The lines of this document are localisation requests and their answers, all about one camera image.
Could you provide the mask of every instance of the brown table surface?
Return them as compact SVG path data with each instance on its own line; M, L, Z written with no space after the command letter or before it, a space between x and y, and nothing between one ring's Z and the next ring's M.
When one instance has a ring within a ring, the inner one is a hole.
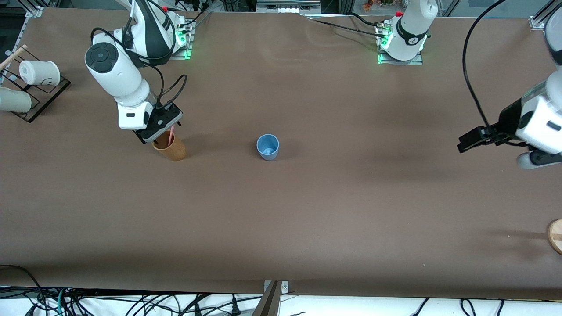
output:
M72 85L31 124L0 116L0 263L44 286L259 292L288 279L301 294L562 295L545 236L562 217L562 167L455 147L482 124L461 72L473 19L436 19L424 65L395 66L377 64L372 37L299 15L214 13L192 59L160 67L166 86L189 76L176 133L191 156L171 162L117 127L84 65L92 28L126 15L46 9L29 22L22 44ZM468 54L491 121L554 70L525 19L482 21ZM264 133L280 139L275 161L256 152Z

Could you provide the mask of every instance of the white cylinder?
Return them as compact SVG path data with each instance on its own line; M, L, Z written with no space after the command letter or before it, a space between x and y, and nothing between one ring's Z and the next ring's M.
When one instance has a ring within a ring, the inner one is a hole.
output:
M31 109L31 97L23 91L0 88L0 110L26 113Z
M24 60L20 63L20 77L31 85L58 85L61 82L61 73L52 61Z
M438 9L435 0L410 1L402 17L402 27L413 35L423 34L435 20Z

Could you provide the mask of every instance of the cable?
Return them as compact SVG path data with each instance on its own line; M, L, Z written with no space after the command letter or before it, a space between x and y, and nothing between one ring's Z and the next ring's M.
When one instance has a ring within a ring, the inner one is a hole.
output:
M176 80L176 82L175 82L169 89L166 90L166 92L165 92L164 94L166 94L168 91L170 91L170 90L180 81L181 78L183 78L182 86L179 88L178 92L174 95L174 97L171 98L171 99L169 99L168 102L166 102L166 104L163 105L163 106L166 106L166 105L168 105L168 104L174 102L174 100L175 100L177 97L179 97L179 95L180 95L181 92L183 91L183 88L185 88L185 84L187 83L187 75L183 74L183 75L181 75L181 76Z
M178 316L183 316L187 313L187 311L194 307L195 304L199 303L201 300L203 300L204 298L208 297L210 294L201 294L201 295L197 295L195 297L195 299L193 301L191 301L191 303L187 304L187 306L182 310L181 313L178 314Z
M324 21L319 21L319 20L314 20L314 21L316 21L316 22L318 22L318 23L326 24L326 25L335 26L336 28L342 28L342 29L346 29L346 30L350 30L350 31L355 31L355 32L363 33L363 34L369 34L369 35L372 35L372 36L375 36L375 37L384 37L383 34L375 34L375 33L367 32L367 31L352 29L352 28L348 28L347 26L337 25L337 24L333 24L333 23L329 23L329 22L324 22Z
M205 21L206 18L208 18L211 15L211 12L208 12L207 14L205 14L205 16L203 17L203 20L199 21L199 23L197 23L197 25L191 29L190 31L193 31L194 29L197 29L200 25L203 24L203 21Z
M157 295L153 298L151 298L148 302L144 302L143 306L141 306L141 308L139 308L134 314L133 316L136 316L138 314L138 312L140 312L142 309L146 309L146 305L151 303L153 300L156 300L157 298L159 298L161 295Z
M420 306L418 307L418 311L412 314L412 316L419 316L419 314L422 312L423 306L425 305L425 303L427 303L427 301L429 301L429 297L426 297L425 300L421 302Z
M142 296L140 297L140 299L139 299L135 304L133 304L133 306L131 306L131 308L129 308L129 310L127 311L127 313L125 314L125 316L128 316L129 313L133 310L133 308L135 308L135 306L136 306L137 304L139 304L140 302L144 301L144 299L147 298L147 297L148 297L147 295L142 295Z
M492 136L495 138L495 142L501 142L501 143L505 143L505 144L508 144L508 145L511 145L511 146L524 147L524 146L526 146L526 144L524 142L512 143L512 142L509 142L509 141L500 140L500 136L496 133L496 131L493 128L490 127L488 119L486 118L486 115L484 114L484 111L482 110L482 106L480 105L480 101L478 100L478 97L476 97L476 94L474 93L474 89L472 88L472 84L470 83L470 79L468 79L468 73L466 72L466 50L468 48L468 41L470 39L470 36L472 35L472 32L474 31L474 28L476 27L478 22L480 22L480 20L486 14L488 14L488 12L492 11L495 7L499 6L500 4L502 4L506 1L507 0L498 0L496 3L489 6L489 8L484 10L484 12L482 12L482 14L480 14L476 18L476 20L474 20L474 23L472 23L472 26L470 26L470 29L468 30L468 33L466 34L466 39L464 40L464 46L463 46L463 75L464 75L464 80L466 82L466 86L468 87L468 90L470 91L470 95L472 96L472 99L474 99L474 103L476 103L476 108L478 109L478 113L480 113L480 117L482 118L482 121L484 121L484 125L486 126L486 129L488 129L492 133Z
M187 11L186 7L183 5L181 1L176 1L176 4L179 4L180 6L182 6L183 10Z
M226 1L226 0L219 0L220 2L224 3L224 4L238 4L238 1Z
M58 309L58 313L59 313L59 314L62 314L62 306L61 306L61 303L62 303L62 294L63 294L63 293L64 293L64 290L61 290L61 291L58 293L58 298L57 298L57 309Z
M501 300L500 300L500 307L497 309L496 316L500 316L501 310L504 308L504 302L505 302L504 299L501 299Z
M468 305L470 305L470 309L472 310L472 315L470 315L465 309L464 309L464 302L467 301ZM463 310L463 313L466 316L476 316L476 311L474 311L474 305L472 305L472 302L469 299L461 299L460 300L460 309Z
M203 12L205 12L205 10L201 10L201 12L199 12L199 14L198 14L193 20L191 20L191 21L189 21L189 22L187 22L187 23L184 23L184 24L180 24L179 27L182 28L182 27L184 27L184 26L187 26L187 25L189 25L189 24L195 22L197 19L199 19L199 17L203 14Z
M121 43L118 39L116 39L113 34L109 33L107 30L104 30L102 28L94 28L92 30L92 32L90 33L90 41L93 42L94 41L94 34L96 33L96 31L102 31L104 32L106 35L108 35L109 37L111 37L111 39L113 39L117 44L121 45L121 47L125 48L125 46L123 46L123 43Z
M33 283L35 283L35 286L37 286L37 290L39 290L39 293L41 294L41 296L43 297L43 304L45 306L47 306L47 297L45 296L45 293L43 293L43 290L41 289L41 286L39 285L39 282L37 282L37 279L35 279L35 277L25 268L20 267L19 265L13 265L13 264L0 264L0 268L12 268L12 269L17 269L20 271L23 271L25 274L27 274L31 280L33 281Z
M365 23L366 25L370 25L370 26L376 26L377 24L384 22L384 20L382 20L380 22L375 22L375 23L369 22L369 21L363 19L363 17L361 17L359 14L356 14L354 12L348 12L348 13L346 13L346 15L352 15L352 16L358 18L361 22Z
M249 300L257 300L257 299L260 299L260 298L261 298L261 296L253 296L253 297L247 297L247 298L245 298L245 299L238 299L237 301L238 301L238 302L244 302L244 301L249 301ZM221 308L223 308L223 307L225 307L225 306L228 306L228 305L230 305L230 304L232 304L232 302L229 302L229 303L220 305L220 306L218 306L218 307L215 307L215 308L211 309L209 312L203 314L203 316L207 316L207 315L211 314L212 312L214 312L214 311L216 311L216 310L219 310L219 309L221 309Z
M232 294L232 312L229 313L230 316L238 316L242 312L240 312L240 308L238 308L238 301L236 300L236 295Z

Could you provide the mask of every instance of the round wooden object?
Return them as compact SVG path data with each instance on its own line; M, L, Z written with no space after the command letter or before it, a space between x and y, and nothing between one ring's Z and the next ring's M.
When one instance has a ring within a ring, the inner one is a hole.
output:
M562 255L562 219L554 220L546 229L550 246Z

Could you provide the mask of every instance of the wooden cup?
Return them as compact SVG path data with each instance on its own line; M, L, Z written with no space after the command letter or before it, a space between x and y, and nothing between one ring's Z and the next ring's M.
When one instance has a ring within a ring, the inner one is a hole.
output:
M168 146L170 139L170 130L165 131L162 135L152 142L152 147L159 153L166 156L171 161L180 161L187 156L187 149L181 139L176 138L175 134L172 135L172 143Z

